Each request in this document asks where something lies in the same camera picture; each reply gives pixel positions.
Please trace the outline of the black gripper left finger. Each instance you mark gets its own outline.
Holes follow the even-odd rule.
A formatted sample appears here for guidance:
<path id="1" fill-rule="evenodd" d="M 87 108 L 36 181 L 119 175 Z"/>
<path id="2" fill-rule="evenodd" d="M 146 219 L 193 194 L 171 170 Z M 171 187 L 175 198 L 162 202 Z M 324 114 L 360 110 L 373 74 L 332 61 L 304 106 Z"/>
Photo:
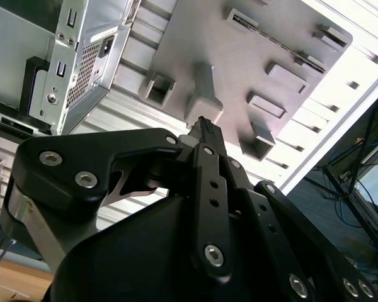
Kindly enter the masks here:
<path id="1" fill-rule="evenodd" d="M 32 138 L 17 149 L 8 208 L 57 272 L 79 243 L 166 198 L 225 197 L 221 159 L 199 118 L 163 128 Z"/>

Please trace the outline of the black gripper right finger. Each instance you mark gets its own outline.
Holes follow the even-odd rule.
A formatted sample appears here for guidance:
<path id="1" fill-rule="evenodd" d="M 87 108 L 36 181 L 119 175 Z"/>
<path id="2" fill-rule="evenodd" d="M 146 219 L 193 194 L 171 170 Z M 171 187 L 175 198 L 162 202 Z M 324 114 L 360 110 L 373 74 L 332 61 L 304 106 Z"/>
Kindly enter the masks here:
<path id="1" fill-rule="evenodd" d="M 352 263 L 272 183 L 252 186 L 229 157 L 222 130 L 209 138 L 219 154 L 229 196 L 241 213 L 241 255 L 246 272 L 263 269 L 252 285 L 259 301 L 378 301 L 378 293 Z"/>

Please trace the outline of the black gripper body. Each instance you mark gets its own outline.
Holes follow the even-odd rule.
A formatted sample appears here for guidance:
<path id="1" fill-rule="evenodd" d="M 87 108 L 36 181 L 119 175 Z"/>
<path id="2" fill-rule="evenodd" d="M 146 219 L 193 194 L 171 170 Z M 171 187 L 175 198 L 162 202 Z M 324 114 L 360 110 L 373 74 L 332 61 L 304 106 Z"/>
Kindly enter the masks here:
<path id="1" fill-rule="evenodd" d="M 243 228 L 225 197 L 162 199 L 74 247 L 45 301 L 259 301 Z"/>

